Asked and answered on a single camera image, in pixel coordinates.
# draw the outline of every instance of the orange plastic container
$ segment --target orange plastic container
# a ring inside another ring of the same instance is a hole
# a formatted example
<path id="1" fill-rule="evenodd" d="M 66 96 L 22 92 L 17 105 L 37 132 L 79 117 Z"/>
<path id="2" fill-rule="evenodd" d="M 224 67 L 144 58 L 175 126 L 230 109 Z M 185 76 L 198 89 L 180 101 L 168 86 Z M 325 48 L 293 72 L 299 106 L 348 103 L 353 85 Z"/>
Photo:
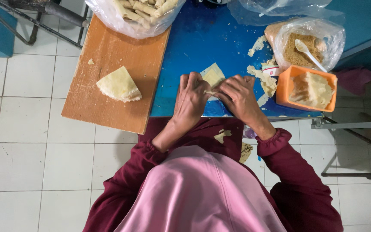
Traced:
<path id="1" fill-rule="evenodd" d="M 295 77 L 295 76 L 298 76 L 306 72 L 318 74 L 326 78 L 326 80 L 328 81 L 328 84 L 334 90 L 334 94 L 330 100 L 330 103 L 327 105 L 326 108 L 310 107 L 310 106 L 302 105 L 302 104 L 292 102 L 289 100 L 289 95 L 293 92 L 293 88 L 294 88 L 294 83 L 291 80 L 291 77 Z M 276 103 L 279 105 L 286 106 L 286 107 L 298 108 L 298 109 L 307 110 L 307 111 L 333 112 L 334 106 L 336 104 L 336 93 L 337 93 L 336 75 L 325 73 L 322 71 L 317 71 L 314 69 L 300 67 L 297 65 L 291 65 L 286 71 L 282 72 L 279 75 L 279 81 L 278 81 L 277 90 L 276 90 Z"/>

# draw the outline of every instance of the white tile floor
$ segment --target white tile floor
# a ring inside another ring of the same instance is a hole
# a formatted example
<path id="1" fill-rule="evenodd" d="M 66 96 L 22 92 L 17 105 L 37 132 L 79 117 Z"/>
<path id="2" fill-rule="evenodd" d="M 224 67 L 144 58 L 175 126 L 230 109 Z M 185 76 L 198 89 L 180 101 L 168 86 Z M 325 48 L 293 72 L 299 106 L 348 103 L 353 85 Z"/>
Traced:
<path id="1" fill-rule="evenodd" d="M 62 5 L 81 12 L 83 2 L 64 0 Z M 72 39 L 79 31 L 52 16 L 43 15 L 43 21 Z M 28 36 L 31 28 L 20 20 L 20 32 Z M 62 118 L 80 50 L 43 30 L 37 38 L 32 47 L 16 40 L 14 56 L 0 58 L 0 231 L 81 231 L 102 193 L 102 182 L 129 159 L 138 139 L 136 134 Z M 339 101 L 333 119 L 352 122 L 361 111 L 371 113 L 371 102 Z M 273 124 L 292 133 L 294 149 L 317 173 L 329 163 L 331 173 L 371 171 L 371 146 L 347 133 L 312 130 L 311 120 Z M 256 150 L 246 165 L 269 191 L 279 182 L 257 159 Z M 371 232 L 371 181 L 322 181 L 332 191 L 345 231 Z"/>

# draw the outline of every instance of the pink hijab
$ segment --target pink hijab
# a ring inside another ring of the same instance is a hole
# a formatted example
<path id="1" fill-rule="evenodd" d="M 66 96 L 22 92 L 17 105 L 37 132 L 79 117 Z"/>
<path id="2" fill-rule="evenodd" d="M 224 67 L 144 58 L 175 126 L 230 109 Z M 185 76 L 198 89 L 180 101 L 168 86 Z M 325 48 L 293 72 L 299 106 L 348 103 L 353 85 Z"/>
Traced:
<path id="1" fill-rule="evenodd" d="M 149 172 L 120 231 L 286 229 L 249 171 L 229 157 L 189 146 Z"/>

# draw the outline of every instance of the hand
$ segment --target hand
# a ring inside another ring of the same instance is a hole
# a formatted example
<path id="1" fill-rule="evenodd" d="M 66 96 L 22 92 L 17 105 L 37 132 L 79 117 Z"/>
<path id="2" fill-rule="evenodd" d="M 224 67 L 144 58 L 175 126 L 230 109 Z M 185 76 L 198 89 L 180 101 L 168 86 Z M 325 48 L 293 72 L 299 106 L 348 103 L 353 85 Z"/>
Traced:
<path id="1" fill-rule="evenodd" d="M 221 99 L 229 110 L 253 129 L 261 140 L 267 140 L 276 133 L 264 113 L 261 112 L 253 92 L 255 78 L 235 75 L 221 81 L 214 88 L 219 91 L 214 97 Z"/>
<path id="2" fill-rule="evenodd" d="M 191 72 L 180 77 L 173 117 L 153 140 L 152 144 L 161 152 L 166 151 L 179 138 L 197 124 L 211 94 L 210 84 L 201 74 Z"/>

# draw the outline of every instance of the woman's left hand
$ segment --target woman's left hand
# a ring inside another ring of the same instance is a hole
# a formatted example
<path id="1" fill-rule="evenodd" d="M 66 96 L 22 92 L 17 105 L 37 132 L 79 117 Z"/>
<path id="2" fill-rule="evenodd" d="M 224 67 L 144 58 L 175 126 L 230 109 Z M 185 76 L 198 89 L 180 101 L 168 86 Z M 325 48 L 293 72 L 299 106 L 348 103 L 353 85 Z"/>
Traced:
<path id="1" fill-rule="evenodd" d="M 179 138 L 193 128 L 203 115 L 204 107 L 211 94 L 210 85 L 203 81 L 201 74 L 183 74 L 178 86 L 173 117 L 167 126 L 153 140 L 152 144 L 160 151 L 166 151 Z"/>

